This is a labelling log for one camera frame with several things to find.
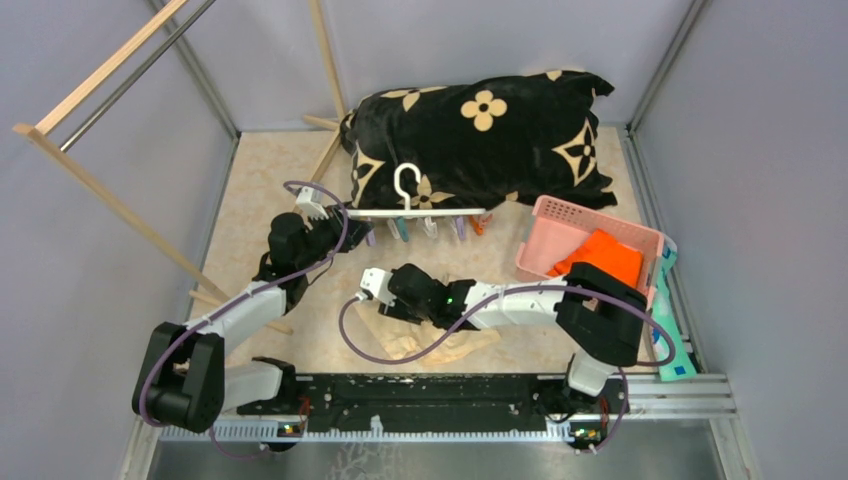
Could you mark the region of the white clothespin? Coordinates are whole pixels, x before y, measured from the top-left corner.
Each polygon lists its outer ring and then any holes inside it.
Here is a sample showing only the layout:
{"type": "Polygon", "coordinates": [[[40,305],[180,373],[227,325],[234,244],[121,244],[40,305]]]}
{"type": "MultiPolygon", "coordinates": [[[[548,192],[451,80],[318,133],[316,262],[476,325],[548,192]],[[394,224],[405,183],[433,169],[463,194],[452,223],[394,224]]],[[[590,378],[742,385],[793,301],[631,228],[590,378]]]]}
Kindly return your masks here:
{"type": "Polygon", "coordinates": [[[424,217],[421,225],[428,238],[435,239],[438,237],[438,225],[432,217],[424,217]]]}

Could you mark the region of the cream boxer underwear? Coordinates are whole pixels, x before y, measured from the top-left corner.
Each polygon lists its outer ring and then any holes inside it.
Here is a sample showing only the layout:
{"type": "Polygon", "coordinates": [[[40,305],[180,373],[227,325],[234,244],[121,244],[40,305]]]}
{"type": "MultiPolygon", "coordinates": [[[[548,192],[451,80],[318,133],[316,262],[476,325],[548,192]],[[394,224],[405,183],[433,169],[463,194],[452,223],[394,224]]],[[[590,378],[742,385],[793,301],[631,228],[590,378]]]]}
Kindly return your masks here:
{"type": "MultiPolygon", "coordinates": [[[[358,303],[345,316],[351,339],[362,349],[368,347],[374,356],[392,360],[407,358],[420,353],[445,333],[430,321],[414,324],[382,315],[378,306],[376,301],[358,303]]],[[[434,367],[458,362],[501,339],[497,330],[458,330],[418,363],[434,367]]]]}

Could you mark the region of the white clip hanger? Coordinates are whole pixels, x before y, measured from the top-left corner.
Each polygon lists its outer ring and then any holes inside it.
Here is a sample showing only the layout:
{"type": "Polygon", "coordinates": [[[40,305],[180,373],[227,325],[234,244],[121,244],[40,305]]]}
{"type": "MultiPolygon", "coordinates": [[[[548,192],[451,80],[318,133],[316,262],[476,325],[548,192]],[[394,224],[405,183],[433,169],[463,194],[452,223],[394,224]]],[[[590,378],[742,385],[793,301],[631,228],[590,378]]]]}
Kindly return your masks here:
{"type": "Polygon", "coordinates": [[[471,228],[467,226],[469,216],[488,212],[484,208],[413,209],[412,196],[409,193],[405,192],[401,185],[401,176],[405,171],[411,171],[413,173],[415,180],[418,182],[418,186],[421,186],[425,181],[424,175],[421,173],[420,169],[412,163],[402,163],[395,169],[393,175],[393,188],[395,190],[395,193],[402,199],[401,209],[349,209],[349,216],[357,220],[363,220],[372,223],[381,219],[385,219],[387,221],[387,225],[389,226],[392,236],[395,239],[401,240],[395,225],[395,219],[398,217],[402,217],[405,220],[414,219],[415,224],[421,228],[422,219],[424,217],[432,217],[435,221],[440,218],[447,218],[449,221],[449,226],[452,228],[452,218],[454,216],[463,216],[466,219],[466,232],[468,234],[468,232],[471,230],[471,228]]]}

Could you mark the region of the purple clothespin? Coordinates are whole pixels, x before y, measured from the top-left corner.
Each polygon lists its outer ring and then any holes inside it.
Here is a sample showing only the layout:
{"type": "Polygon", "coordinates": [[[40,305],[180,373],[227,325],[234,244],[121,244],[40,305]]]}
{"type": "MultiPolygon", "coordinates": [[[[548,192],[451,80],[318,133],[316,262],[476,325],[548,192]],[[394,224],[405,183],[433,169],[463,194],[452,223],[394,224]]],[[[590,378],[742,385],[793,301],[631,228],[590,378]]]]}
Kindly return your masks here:
{"type": "Polygon", "coordinates": [[[467,238],[466,219],[463,216],[454,216],[451,224],[458,240],[464,242],[467,238]]]}

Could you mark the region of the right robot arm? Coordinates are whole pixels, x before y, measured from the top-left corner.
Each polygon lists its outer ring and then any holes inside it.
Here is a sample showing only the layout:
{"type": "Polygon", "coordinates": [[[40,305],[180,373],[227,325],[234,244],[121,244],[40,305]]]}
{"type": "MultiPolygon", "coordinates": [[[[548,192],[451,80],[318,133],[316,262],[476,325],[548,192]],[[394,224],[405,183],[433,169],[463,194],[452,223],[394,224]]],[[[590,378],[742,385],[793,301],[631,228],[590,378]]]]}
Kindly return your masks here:
{"type": "Polygon", "coordinates": [[[404,264],[379,281],[375,296],[382,314],[445,331],[558,327],[578,346],[563,385],[564,401],[576,412],[599,403],[611,374],[636,365],[647,317],[645,295],[585,262],[558,277],[509,285],[443,283],[404,264]]]}

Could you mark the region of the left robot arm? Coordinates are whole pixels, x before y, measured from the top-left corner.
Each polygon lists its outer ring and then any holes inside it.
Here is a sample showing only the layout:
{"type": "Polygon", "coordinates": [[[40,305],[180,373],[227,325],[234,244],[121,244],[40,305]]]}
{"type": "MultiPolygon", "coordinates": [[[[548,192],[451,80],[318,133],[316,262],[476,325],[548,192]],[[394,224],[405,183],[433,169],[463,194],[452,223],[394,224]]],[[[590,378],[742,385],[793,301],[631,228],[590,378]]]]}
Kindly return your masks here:
{"type": "Polygon", "coordinates": [[[228,368],[226,357],[303,298],[307,275],[338,253],[355,249],[371,223],[334,212],[305,222],[296,213],[275,217],[257,274],[234,298],[183,324],[163,322],[151,333],[131,399],[154,427],[204,433],[229,409],[262,401],[277,414],[300,399],[291,364],[260,358],[228,368]]]}

